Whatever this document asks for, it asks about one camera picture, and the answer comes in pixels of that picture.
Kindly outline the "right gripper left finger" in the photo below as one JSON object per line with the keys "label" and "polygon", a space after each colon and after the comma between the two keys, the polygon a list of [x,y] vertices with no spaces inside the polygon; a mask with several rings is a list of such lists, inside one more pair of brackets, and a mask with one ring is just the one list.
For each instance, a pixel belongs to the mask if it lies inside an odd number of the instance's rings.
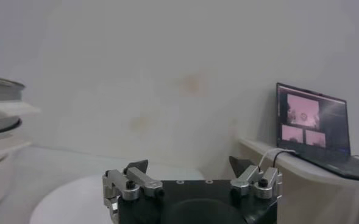
{"label": "right gripper left finger", "polygon": [[163,182],[146,174],[148,160],[129,163],[122,172],[106,170],[102,176],[103,202],[113,223],[119,223],[118,200],[136,201],[141,193],[147,197],[164,197]]}

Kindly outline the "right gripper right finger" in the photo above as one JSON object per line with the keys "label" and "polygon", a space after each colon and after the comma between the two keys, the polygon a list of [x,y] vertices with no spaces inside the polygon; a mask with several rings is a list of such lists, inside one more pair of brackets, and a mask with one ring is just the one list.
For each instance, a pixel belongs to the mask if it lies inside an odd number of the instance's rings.
{"label": "right gripper right finger", "polygon": [[282,196],[282,173],[276,167],[262,171],[258,165],[248,159],[229,156],[229,163],[236,176],[230,180],[231,188],[240,197],[254,194],[261,200],[270,200]]}

